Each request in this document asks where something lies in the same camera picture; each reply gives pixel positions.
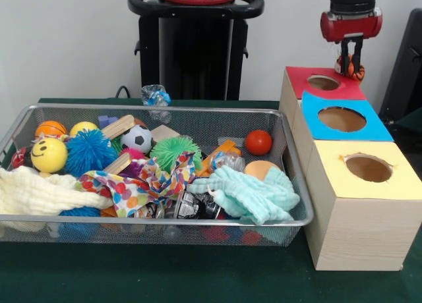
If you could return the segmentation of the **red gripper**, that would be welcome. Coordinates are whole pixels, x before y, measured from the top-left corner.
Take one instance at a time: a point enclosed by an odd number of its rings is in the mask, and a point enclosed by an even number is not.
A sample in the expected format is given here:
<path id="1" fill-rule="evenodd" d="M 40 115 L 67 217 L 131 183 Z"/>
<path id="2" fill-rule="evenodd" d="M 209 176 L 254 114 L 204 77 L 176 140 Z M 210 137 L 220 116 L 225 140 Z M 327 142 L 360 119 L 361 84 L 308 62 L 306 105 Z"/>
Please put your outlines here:
<path id="1" fill-rule="evenodd" d="M 374 8 L 373 11 L 355 15 L 334 14 L 330 11 L 323 12 L 320 17 L 320 29 L 322 37 L 327 42 L 341 42 L 340 51 L 340 73 L 349 76 L 349 40 L 355 38 L 355 49 L 353 54 L 353 76 L 364 77 L 364 67 L 361 64 L 361 50 L 363 39 L 376 37 L 382 27 L 382 11 Z"/>

